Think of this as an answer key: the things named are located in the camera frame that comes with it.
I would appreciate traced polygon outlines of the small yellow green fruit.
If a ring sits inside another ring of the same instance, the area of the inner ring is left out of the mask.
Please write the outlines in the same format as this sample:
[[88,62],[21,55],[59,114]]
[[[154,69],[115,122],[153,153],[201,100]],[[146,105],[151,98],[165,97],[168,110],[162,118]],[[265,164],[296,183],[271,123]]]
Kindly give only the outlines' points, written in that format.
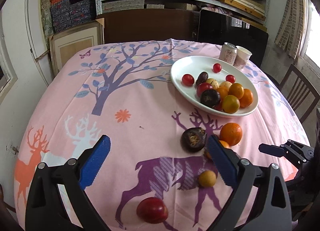
[[210,188],[216,184],[216,173],[211,170],[202,172],[198,177],[198,183],[201,187]]

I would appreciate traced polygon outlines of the large orange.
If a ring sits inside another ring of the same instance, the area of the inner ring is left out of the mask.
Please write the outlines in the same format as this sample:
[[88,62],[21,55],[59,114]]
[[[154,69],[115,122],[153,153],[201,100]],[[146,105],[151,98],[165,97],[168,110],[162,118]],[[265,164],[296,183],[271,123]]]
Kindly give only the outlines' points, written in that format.
[[237,123],[225,124],[219,134],[219,140],[229,144],[229,146],[237,145],[242,139],[242,128]]

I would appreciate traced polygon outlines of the yellow orange citrus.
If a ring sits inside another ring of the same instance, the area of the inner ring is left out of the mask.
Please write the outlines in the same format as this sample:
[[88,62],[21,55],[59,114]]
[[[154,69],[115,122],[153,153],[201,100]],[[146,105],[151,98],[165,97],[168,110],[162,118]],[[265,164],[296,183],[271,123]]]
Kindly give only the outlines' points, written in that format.
[[227,95],[222,101],[222,110],[225,113],[236,113],[240,108],[240,101],[234,95]]

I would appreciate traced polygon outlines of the small orange mandarin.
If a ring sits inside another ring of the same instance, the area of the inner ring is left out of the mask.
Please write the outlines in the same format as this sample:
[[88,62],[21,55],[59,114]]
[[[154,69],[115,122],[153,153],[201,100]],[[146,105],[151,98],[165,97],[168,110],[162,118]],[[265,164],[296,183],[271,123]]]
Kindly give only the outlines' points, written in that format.
[[230,87],[229,87],[229,91],[228,91],[229,95],[233,95],[235,96],[237,99],[242,99],[244,96],[244,88],[240,83],[233,83]]

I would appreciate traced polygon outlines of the dark passion fruit back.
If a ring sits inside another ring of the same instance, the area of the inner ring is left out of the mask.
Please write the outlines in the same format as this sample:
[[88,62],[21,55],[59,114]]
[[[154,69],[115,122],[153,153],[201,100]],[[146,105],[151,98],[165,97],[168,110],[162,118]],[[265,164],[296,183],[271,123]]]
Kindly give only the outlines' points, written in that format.
[[181,145],[188,152],[199,152],[207,143],[207,133],[203,128],[189,128],[181,136]]

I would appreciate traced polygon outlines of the red cherry tomato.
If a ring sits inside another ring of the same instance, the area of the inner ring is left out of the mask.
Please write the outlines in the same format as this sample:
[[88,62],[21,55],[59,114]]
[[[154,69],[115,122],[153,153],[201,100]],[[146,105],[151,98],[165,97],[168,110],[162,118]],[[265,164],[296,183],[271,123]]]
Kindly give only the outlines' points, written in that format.
[[190,74],[184,74],[182,77],[182,84],[185,85],[186,87],[192,87],[194,85],[194,78]]
[[230,82],[230,83],[235,83],[236,82],[236,78],[233,75],[227,75],[226,76],[226,81]]
[[213,72],[214,72],[214,73],[217,74],[217,73],[219,73],[221,70],[222,70],[221,64],[215,63],[215,64],[213,65]]
[[218,105],[216,105],[215,107],[213,107],[213,109],[218,110],[218,111],[223,111],[222,103],[220,102]]

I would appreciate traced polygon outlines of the big red plum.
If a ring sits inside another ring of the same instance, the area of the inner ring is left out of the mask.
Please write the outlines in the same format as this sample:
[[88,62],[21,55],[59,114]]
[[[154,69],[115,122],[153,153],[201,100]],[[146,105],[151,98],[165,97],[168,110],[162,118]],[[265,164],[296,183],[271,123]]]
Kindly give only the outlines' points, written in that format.
[[144,222],[151,224],[162,223],[168,218],[168,209],[163,200],[156,197],[148,197],[142,200],[136,209],[137,216]]

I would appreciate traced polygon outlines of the dark wooden chair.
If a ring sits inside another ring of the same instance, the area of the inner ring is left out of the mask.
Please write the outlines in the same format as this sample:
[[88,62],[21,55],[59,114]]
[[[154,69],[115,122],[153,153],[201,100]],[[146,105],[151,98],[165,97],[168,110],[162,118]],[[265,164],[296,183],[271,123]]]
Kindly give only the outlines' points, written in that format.
[[309,117],[309,115],[319,102],[319,92],[294,64],[291,64],[288,68],[287,73],[279,84],[279,90],[282,90],[292,73],[296,75],[296,80],[289,94],[287,95],[287,101],[289,102],[289,105],[291,106],[293,111],[296,111],[302,105],[308,95],[313,95],[312,103],[299,119],[301,123],[304,123],[304,121]]

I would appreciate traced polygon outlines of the yellow round fruit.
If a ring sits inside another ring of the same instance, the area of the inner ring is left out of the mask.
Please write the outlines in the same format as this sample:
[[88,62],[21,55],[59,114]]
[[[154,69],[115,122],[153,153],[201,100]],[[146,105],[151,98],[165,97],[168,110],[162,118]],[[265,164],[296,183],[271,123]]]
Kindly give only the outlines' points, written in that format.
[[232,85],[231,82],[229,82],[229,81],[224,81],[224,82],[222,82],[222,83],[220,84],[220,87],[229,90],[229,88],[231,87],[231,85]]

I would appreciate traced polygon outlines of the striped pepino melon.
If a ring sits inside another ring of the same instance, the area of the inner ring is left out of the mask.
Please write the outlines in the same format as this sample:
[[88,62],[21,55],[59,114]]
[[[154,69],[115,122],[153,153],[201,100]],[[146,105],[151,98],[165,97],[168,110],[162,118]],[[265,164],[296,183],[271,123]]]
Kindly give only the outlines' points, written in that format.
[[215,90],[220,86],[219,82],[213,78],[208,78],[206,80],[206,83],[210,84]]

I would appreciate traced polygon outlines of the paper cup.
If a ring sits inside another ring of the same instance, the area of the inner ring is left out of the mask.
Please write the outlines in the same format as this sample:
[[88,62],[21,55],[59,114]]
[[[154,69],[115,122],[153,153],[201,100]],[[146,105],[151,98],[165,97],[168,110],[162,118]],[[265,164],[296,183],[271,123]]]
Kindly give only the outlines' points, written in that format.
[[250,59],[252,53],[246,48],[243,48],[242,46],[237,45],[236,48],[237,48],[237,56],[233,66],[239,70],[242,70],[245,67],[248,60]]

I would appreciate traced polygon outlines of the pink drink can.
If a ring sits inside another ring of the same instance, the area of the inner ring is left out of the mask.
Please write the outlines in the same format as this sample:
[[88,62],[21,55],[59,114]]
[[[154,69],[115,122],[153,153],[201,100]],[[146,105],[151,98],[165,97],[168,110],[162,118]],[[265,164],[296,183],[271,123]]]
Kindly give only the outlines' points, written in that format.
[[224,61],[230,65],[234,65],[238,49],[235,45],[225,42],[221,48],[219,60]]

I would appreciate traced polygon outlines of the white oval plate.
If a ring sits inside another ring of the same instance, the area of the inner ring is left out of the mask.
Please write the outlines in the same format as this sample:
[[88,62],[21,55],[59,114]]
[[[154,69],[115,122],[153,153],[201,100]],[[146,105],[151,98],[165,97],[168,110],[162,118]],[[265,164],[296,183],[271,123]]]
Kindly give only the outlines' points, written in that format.
[[258,107],[258,93],[236,67],[215,58],[188,56],[170,70],[175,88],[191,104],[221,117],[242,117]]

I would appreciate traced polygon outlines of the black monitor screen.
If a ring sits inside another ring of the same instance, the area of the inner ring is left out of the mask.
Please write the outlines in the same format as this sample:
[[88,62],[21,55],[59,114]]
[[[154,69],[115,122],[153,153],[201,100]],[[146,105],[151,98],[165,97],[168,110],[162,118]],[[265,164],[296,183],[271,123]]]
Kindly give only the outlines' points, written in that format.
[[242,46],[252,53],[250,61],[261,67],[268,33],[237,18],[201,10],[197,40],[216,45],[228,42]]

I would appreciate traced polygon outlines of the stack of blue boxes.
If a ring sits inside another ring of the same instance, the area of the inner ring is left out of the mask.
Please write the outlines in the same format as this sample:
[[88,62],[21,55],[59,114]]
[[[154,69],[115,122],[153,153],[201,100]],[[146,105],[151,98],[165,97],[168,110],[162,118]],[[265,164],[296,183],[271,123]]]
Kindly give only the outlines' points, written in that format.
[[54,32],[87,23],[96,17],[95,0],[50,0]]

